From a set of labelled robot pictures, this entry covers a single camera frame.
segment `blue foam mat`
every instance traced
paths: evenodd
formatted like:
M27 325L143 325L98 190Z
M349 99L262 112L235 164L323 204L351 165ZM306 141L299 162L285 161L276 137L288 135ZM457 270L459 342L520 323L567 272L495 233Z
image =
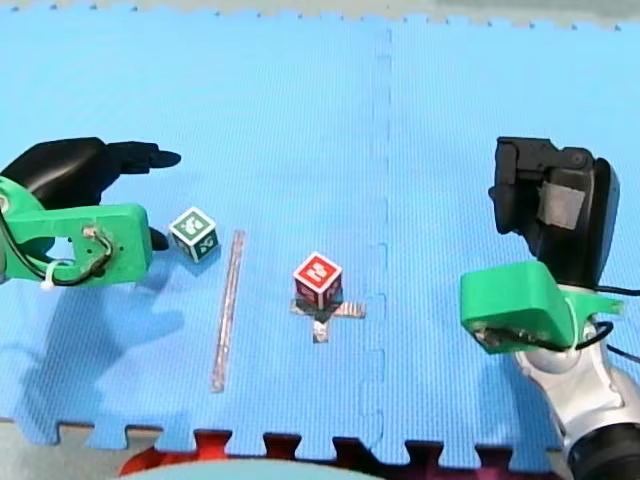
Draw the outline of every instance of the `blue foam mat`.
M521 240L495 233L486 195L495 138L519 135L614 163L623 197L605 281L640 284L625 268L640 262L640 35L492 25L0 11L3 158L70 136L159 142L183 163L123 178L105 201L138 201L156 225L197 205L223 244L199 268L158 255L136 286L3 285L0 415L40 443L60 421L94 424L100 448L147 425L164 429L169 450L192 448L195 429L228 429L240 454L262 453L262 434L276 432L301 434L305 458L331 457L331 438L347 436L393 463L408 459L406 440L426 440L444 443L447 466L477 466L473 448L485 444L513 447L514 468L547 468L556 440L542 399L458 326L458 280L528 258ZM212 395L236 228L247 250L231 378ZM333 322L321 346L287 312L291 272L315 249L344 266L348 299L368 306L363 322ZM612 335L620 348L640 350L639 305L628 302Z

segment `green gripper mount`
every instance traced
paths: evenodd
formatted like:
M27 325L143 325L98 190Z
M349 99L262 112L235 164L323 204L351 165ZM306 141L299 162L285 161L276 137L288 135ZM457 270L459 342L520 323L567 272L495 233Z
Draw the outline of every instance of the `green gripper mount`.
M105 266L104 274L90 278L83 285L136 282L148 271L152 255L151 237L147 213L140 205L45 210L25 188L5 177L0 177L0 195L8 203L3 212L14 239L40 270L45 271L52 260L47 254L55 239L70 239L74 258L56 266L57 279L78 277L105 252L102 245L85 236L86 228L96 228L106 237L113 246L113 255ZM5 256L5 277L40 280L13 254L6 239L0 235L2 254Z
M483 332L508 329L559 347L574 341L576 315L578 341L587 321L597 313L618 315L622 302L598 294L561 289L546 265L538 261L515 263L463 275L460 282L462 326L488 353L512 353L538 347L504 340L492 342Z

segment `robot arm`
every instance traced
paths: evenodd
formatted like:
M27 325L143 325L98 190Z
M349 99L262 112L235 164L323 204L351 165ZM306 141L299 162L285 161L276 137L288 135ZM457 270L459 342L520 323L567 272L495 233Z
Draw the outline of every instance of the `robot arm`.
M0 277L61 286L139 280L151 251L168 248L166 237L142 207L100 206L102 194L121 174L179 161L155 144L98 138L31 147L0 172ZM56 237L72 242L72 262L48 257Z
M508 311L512 296L512 305L499 312L507 315L491 317L476 308L475 318L485 315L483 321L463 322L465 328L491 353L513 352L522 373L545 395L575 480L640 479L640 392L608 362L605 337L612 324L595 321L595 313L607 310L596 306L576 313L564 303L569 310L581 301L604 305L606 299L595 292L616 291L598 286L616 220L615 171L582 148L559 150L545 139L503 137L489 195L498 232L522 236L537 259L489 273L513 279L526 269L520 279L530 283L521 283L521 290L533 285L532 272L540 268L549 281L544 283L543 272L535 292L514 290L532 307L528 316ZM476 286L472 277L463 279L463 316L464 302L473 303L482 288L480 277ZM541 311L548 315L531 314Z

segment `black cable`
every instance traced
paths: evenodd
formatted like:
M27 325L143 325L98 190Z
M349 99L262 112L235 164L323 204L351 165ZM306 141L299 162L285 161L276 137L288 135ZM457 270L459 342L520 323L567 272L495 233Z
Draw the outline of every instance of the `black cable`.
M614 347L613 345L607 345L607 350L609 350L611 353L615 353L616 355L620 355L622 358L626 358L627 360L630 360L632 362L640 363L640 357L636 357L635 355L629 352L620 350L619 348Z
M594 322L596 327L596 335L584 342L580 342L576 345L576 350L583 350L591 345L594 345L604 340L613 331L613 322ZM556 345L553 342L542 340L527 332L516 332L507 328L486 328L486 333L493 335L501 340L510 340L512 342L521 343L531 347L544 348L545 350L551 350L552 352L566 352L570 347L564 347Z
M18 246L18 242L16 241L15 237L13 236L13 233L11 232L11 229L7 224L7 220L5 219L1 208L0 208L0 234L6 239L6 243L11 249L11 252L16 257L18 257L18 260L20 260L20 263L22 263L27 268L27 270L29 270L29 272L31 272L37 278L39 278L40 280L45 280L46 272L43 272L42 270L40 270L40 268L37 265L35 265L31 261L31 259L27 255L25 255L25 253ZM59 287L75 287L77 285L83 284L84 282L86 282L87 280L89 280L94 276L99 276L102 274L102 271L105 265L109 262L109 260L113 255L113 245L107 238L99 234L96 234L94 238L105 248L105 253L102 256L100 256L95 262L93 262L87 270L82 272L76 278L73 278L71 280L60 280L55 278L55 275L52 275L51 281L54 285Z
M633 290L631 288L608 287L601 285L595 287L594 290L596 292L612 293L614 295L624 295L626 297L640 297L640 290Z

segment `red cube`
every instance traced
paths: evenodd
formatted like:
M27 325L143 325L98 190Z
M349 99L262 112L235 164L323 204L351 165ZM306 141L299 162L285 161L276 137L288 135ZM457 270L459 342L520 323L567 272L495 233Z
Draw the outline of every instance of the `red cube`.
M313 252L293 273L296 294L319 310L324 310L342 290L342 268Z

